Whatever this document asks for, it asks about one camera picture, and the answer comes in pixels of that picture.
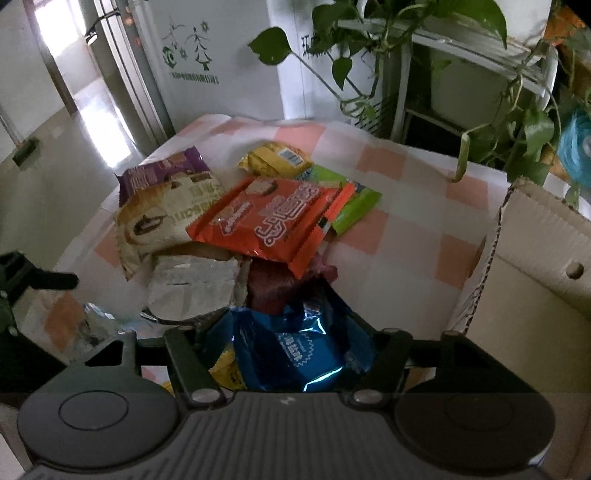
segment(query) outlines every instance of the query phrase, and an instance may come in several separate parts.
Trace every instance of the cardboard box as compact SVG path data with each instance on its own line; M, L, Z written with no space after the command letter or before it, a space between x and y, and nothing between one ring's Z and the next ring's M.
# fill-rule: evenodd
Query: cardboard box
M591 222L518 180L448 327L550 401L556 431L542 468L567 477L591 410Z

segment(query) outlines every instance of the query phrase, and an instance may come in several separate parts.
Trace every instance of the purple snack package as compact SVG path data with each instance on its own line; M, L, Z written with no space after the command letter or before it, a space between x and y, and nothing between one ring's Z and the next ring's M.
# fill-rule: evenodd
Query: purple snack package
M175 153L164 160L128 168L119 180L119 206L127 203L138 190L174 180L177 176L209 171L196 147Z

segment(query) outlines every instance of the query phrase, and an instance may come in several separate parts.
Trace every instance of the corrugated cardboard edge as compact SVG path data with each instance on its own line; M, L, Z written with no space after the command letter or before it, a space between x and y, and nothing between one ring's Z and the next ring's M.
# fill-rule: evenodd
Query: corrugated cardboard edge
M496 222L493 223L491 231L486 236L486 243L478 264L460 292L459 301L447 325L448 330L462 332L465 335L470 328L491 270L492 261L495 258L501 236L503 212L515 192L522 192L524 195L546 207L553 214L562 218L566 223L573 225L577 230L591 237L591 222L565 204L563 199L551 194L529 180L523 178L516 180L508 189L507 195L496 216Z

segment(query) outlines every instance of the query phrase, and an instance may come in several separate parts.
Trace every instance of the orange snack package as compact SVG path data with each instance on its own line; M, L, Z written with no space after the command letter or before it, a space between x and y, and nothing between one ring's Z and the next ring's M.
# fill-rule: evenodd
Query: orange snack package
M355 193L306 181L248 178L187 227L197 242L286 263L301 278L330 223Z

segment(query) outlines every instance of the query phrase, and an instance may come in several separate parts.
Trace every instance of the orange and white checkered tablecloth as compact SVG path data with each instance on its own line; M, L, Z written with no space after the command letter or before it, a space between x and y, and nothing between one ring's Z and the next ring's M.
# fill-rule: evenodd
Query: orange and white checkered tablecloth
M456 159L377 139L340 122L262 123L205 115L152 153L146 162L195 145L215 172L234 168L263 141L301 148L314 162L383 194L365 218L324 251L336 265L333 286L374 327L398 327L432 339L444 329L508 184L502 172L469 165L458 184L446 176ZM545 187L564 195L549 177ZM116 317L137 318L147 298L150 263L126 282L115 245L115 190L66 249L55 270L74 271L71 292L39 292L20 322L23 333L59 358L92 302ZM584 203L582 214L589 218Z

